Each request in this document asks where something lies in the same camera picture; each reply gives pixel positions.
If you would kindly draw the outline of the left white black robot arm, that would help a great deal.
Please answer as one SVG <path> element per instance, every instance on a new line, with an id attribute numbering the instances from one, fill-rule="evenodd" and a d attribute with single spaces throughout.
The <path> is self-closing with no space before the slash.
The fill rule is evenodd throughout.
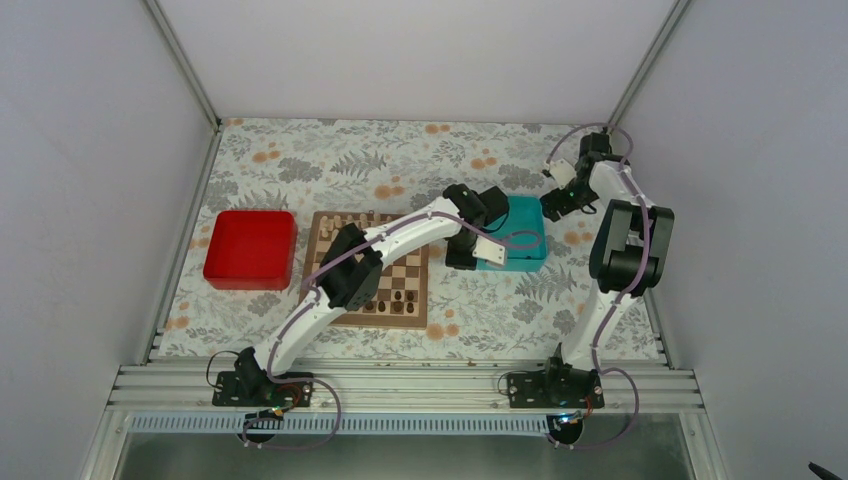
<path id="1" fill-rule="evenodd" d="M 444 263 L 449 268 L 473 271 L 479 260 L 503 263 L 505 242 L 485 228 L 508 212 L 508 197 L 500 188 L 477 193 L 454 184 L 397 220 L 368 229 L 354 224 L 341 227 L 319 269 L 303 282 L 309 294 L 269 338 L 239 353 L 235 383 L 222 385 L 222 392 L 255 405 L 270 402 L 277 394 L 278 378 L 300 352 L 337 318 L 371 301 L 382 272 L 414 250 L 446 240 Z"/>

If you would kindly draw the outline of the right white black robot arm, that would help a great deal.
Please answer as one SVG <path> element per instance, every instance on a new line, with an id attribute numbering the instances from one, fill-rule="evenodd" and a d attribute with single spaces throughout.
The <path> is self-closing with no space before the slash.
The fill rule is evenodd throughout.
<path id="1" fill-rule="evenodd" d="M 584 135 L 577 160 L 553 162 L 548 174 L 558 186 L 540 199 L 547 219 L 556 222 L 592 204 L 604 209 L 588 261 L 585 307 L 548 359 L 541 382 L 552 406 L 590 406 L 601 395 L 598 350 L 626 309 L 659 282 L 675 216 L 641 191 L 627 156 L 614 154 L 606 132 Z"/>

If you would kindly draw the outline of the teal plastic tray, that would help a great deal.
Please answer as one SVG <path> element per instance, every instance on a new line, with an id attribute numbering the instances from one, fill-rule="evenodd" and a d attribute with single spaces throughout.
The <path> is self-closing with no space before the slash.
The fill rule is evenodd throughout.
<path id="1" fill-rule="evenodd" d="M 503 267 L 493 266 L 484 260 L 477 261 L 477 269 L 483 271 L 539 272 L 548 256 L 545 240 L 545 225 L 541 204 L 532 196 L 508 196 L 509 211 L 485 224 L 485 230 L 496 239 L 507 239 L 510 244 L 527 246 L 529 249 L 506 250 Z"/>

